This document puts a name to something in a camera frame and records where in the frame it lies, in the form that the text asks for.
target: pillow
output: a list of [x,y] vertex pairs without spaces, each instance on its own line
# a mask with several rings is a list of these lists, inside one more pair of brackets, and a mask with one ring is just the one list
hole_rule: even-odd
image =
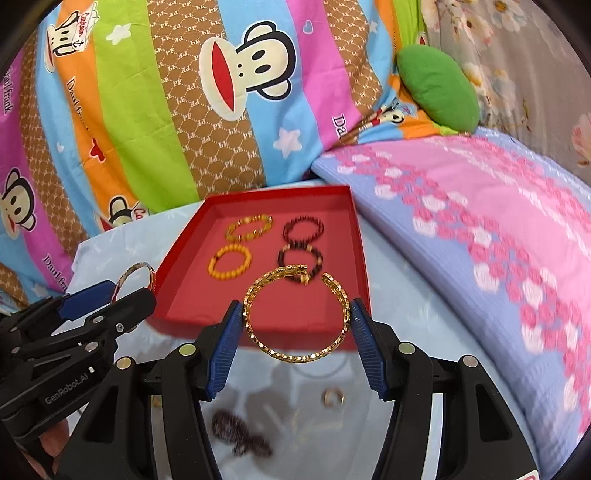
[[397,64],[402,82],[434,121],[459,132],[472,132],[478,126],[476,92],[447,53],[408,45],[398,53]]

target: red tray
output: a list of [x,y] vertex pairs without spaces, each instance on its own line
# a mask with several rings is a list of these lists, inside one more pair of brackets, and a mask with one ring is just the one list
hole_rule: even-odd
[[[252,252],[250,268],[233,280],[212,278],[207,266],[216,251],[228,244],[228,226],[259,213],[272,215],[274,223],[263,236],[242,244]],[[277,267],[277,255],[285,245],[283,226],[300,215],[312,215],[324,223],[324,234],[313,242],[323,255],[323,272],[341,283],[350,300],[361,297],[369,308],[363,246],[349,187],[256,190],[205,200],[157,271],[158,303],[150,324],[168,335],[196,338],[204,326],[220,322],[232,300],[242,302],[248,287]],[[298,223],[292,236],[303,238],[315,230],[310,222]],[[309,268],[314,260],[307,252],[289,251],[285,255],[286,264],[303,263]],[[218,261],[216,269],[232,270],[242,261],[241,254],[230,252]],[[337,337],[342,321],[340,304],[320,275],[307,286],[287,279],[271,283],[257,295],[251,310],[256,334],[276,349],[324,348]],[[252,345],[246,335],[241,343]],[[352,335],[341,348],[355,349]]]

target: bracelet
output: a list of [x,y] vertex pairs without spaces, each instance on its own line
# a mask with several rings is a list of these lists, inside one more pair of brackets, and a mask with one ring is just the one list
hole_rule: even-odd
[[[249,225],[252,222],[265,222],[265,224],[259,228],[258,230],[253,230],[252,232],[248,232],[244,235],[238,235],[235,236],[234,230],[236,230],[239,226],[241,225]],[[228,240],[229,242],[242,242],[242,241],[246,241],[249,242],[250,240],[254,240],[255,238],[267,233],[269,230],[271,230],[271,227],[273,226],[273,217],[271,217],[271,215],[265,215],[265,214],[261,214],[261,215],[254,215],[251,217],[244,217],[241,218],[240,220],[237,220],[236,222],[234,222],[233,224],[231,224],[228,227],[228,230],[226,230],[226,240]]]
[[148,271],[150,272],[150,283],[148,285],[148,289],[150,291],[154,291],[154,288],[156,286],[156,272],[152,268],[152,265],[150,265],[149,263],[139,262],[139,263],[136,263],[136,264],[132,265],[131,267],[129,267],[127,269],[127,271],[123,275],[121,275],[121,277],[117,281],[117,285],[115,285],[115,289],[113,290],[113,295],[111,295],[111,303],[114,303],[117,300],[117,294],[121,290],[121,287],[123,286],[125,281],[129,278],[129,276],[133,272],[135,272],[136,270],[139,270],[140,268],[147,268]]
[[[299,222],[312,222],[316,224],[317,230],[316,233],[312,236],[309,236],[308,238],[301,238],[301,239],[291,239],[290,238],[290,233],[291,231],[294,229],[294,227],[296,226],[297,223]],[[324,224],[318,220],[315,217],[312,217],[310,215],[303,215],[303,216],[299,216],[297,218],[294,218],[291,222],[286,223],[285,226],[283,227],[283,239],[288,243],[288,244],[303,244],[303,245],[307,245],[312,243],[314,240],[318,240],[322,234],[324,233]]]
[[252,330],[252,325],[250,321],[250,314],[251,314],[251,307],[252,302],[256,297],[256,294],[259,293],[265,285],[269,283],[279,280],[280,278],[284,277],[293,277],[295,275],[306,275],[308,272],[308,267],[305,265],[288,265],[286,267],[278,267],[275,270],[265,273],[261,278],[257,279],[256,282],[251,285],[251,287],[246,292],[246,297],[244,297],[244,307],[242,310],[242,317],[244,318],[244,327],[246,328],[246,332],[248,333],[248,337],[255,342],[255,344],[267,355],[281,360],[282,362],[288,362],[291,364],[303,364],[306,362],[313,362],[318,360],[319,358],[325,357],[333,350],[335,350],[345,339],[345,335],[349,330],[349,325],[351,323],[351,306],[349,304],[349,299],[345,292],[345,289],[337,282],[331,275],[328,273],[323,273],[321,278],[325,285],[330,288],[330,291],[335,294],[337,297],[342,309],[343,309],[343,328],[341,329],[339,336],[336,338],[334,342],[332,342],[329,346],[322,349],[320,352],[313,353],[311,355],[302,355],[302,356],[294,356],[294,355],[287,355],[285,353],[277,352],[275,350],[270,349],[262,343],[255,333]]
[[306,273],[305,275],[301,275],[299,280],[298,277],[286,277],[287,280],[291,280],[294,282],[298,282],[298,283],[303,283],[304,285],[307,285],[310,280],[312,280],[312,278],[314,278],[319,272],[320,270],[322,270],[322,263],[323,263],[323,259],[322,259],[322,254],[320,253],[320,251],[313,247],[312,245],[308,244],[306,246],[302,245],[302,244],[292,244],[292,245],[285,245],[280,251],[279,251],[279,255],[277,255],[277,265],[279,265],[280,267],[285,267],[285,252],[287,252],[288,250],[305,250],[306,252],[310,252],[311,254],[313,254],[316,257],[316,264],[314,265],[314,268],[312,269],[311,273]]
[[[243,254],[244,263],[235,270],[230,270],[229,272],[218,272],[216,270],[216,263],[228,252],[240,252],[241,254]],[[243,247],[239,244],[230,244],[218,250],[217,253],[213,256],[213,258],[209,261],[207,273],[209,273],[209,275],[215,278],[216,280],[230,280],[232,278],[236,278],[242,275],[248,269],[248,267],[251,266],[251,262],[252,254],[248,248]]]

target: white star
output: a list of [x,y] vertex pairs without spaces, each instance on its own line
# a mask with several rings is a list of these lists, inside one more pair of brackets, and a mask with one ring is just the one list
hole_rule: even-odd
[[289,157],[291,152],[299,152],[301,150],[301,143],[298,140],[300,136],[299,130],[289,130],[284,128],[279,129],[279,140],[273,142],[273,148],[281,150],[283,158]]
[[124,38],[129,38],[131,36],[131,32],[129,31],[130,28],[131,23],[125,25],[115,25],[113,31],[107,35],[106,40],[113,42],[113,45],[117,45]]
[[49,295],[47,289],[39,283],[35,283],[35,286],[32,288],[32,291],[35,292],[35,295],[37,295],[40,299],[44,299]]

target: pink stripe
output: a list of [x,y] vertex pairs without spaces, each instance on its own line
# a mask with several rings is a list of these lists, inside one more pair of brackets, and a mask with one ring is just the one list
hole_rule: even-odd
[[[31,185],[35,192],[27,157],[22,144],[20,129],[20,91],[21,91],[22,52],[13,62],[3,79],[2,106],[0,107],[0,192],[5,193],[6,182],[13,168],[17,168],[20,177]],[[35,224],[31,231],[22,226],[16,227],[22,235],[29,256],[45,278],[47,285],[56,291],[65,291],[72,279],[72,262],[64,253],[56,234],[51,228],[45,210],[38,198],[33,215]]]
[[[304,94],[326,150],[339,139],[335,123],[340,125],[339,119],[344,118],[345,128],[350,131],[361,120],[361,113],[351,97],[349,75],[330,31],[322,0],[287,0],[287,6],[300,47]],[[304,26],[309,31],[310,25],[313,33],[304,33]]]

